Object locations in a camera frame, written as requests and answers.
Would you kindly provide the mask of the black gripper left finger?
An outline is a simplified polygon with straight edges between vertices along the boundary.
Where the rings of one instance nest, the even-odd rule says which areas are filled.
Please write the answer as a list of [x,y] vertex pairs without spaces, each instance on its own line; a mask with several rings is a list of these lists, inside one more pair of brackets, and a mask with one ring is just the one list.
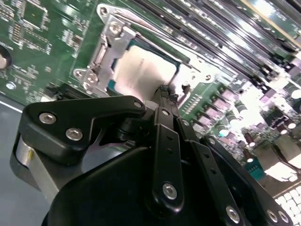
[[30,104],[21,116],[15,158],[52,203],[70,181],[129,150],[181,153],[174,94],[161,86],[149,104],[133,96]]

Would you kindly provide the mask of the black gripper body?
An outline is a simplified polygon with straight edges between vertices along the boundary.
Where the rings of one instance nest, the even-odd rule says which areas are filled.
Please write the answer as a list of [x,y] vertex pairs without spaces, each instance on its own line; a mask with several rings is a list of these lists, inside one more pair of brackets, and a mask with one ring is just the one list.
[[226,201],[210,182],[205,154],[183,164],[178,148],[139,147],[66,184],[45,226],[224,226]]

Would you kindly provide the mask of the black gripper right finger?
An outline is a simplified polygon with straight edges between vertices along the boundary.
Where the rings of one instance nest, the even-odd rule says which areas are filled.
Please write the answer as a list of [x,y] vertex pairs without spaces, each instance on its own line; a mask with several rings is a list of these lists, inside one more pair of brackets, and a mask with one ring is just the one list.
[[172,96],[183,157],[185,204],[174,226],[291,226],[266,190],[211,136],[198,138],[179,116]]

